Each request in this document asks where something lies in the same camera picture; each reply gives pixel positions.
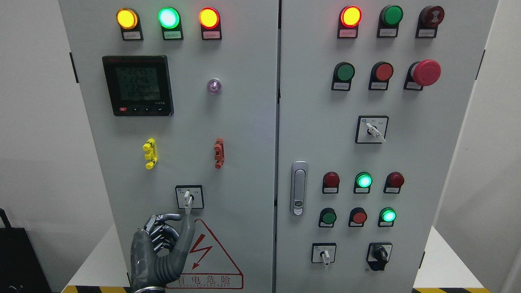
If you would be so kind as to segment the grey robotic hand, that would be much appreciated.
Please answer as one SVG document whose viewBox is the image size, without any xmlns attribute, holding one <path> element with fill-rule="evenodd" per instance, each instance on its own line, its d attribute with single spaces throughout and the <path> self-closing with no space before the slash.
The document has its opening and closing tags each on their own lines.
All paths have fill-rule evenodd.
<svg viewBox="0 0 521 293">
<path fill-rule="evenodd" d="M 163 293 L 178 280 L 195 232 L 190 214 L 151 215 L 134 233 L 131 245 L 131 289 L 134 293 Z"/>
</svg>

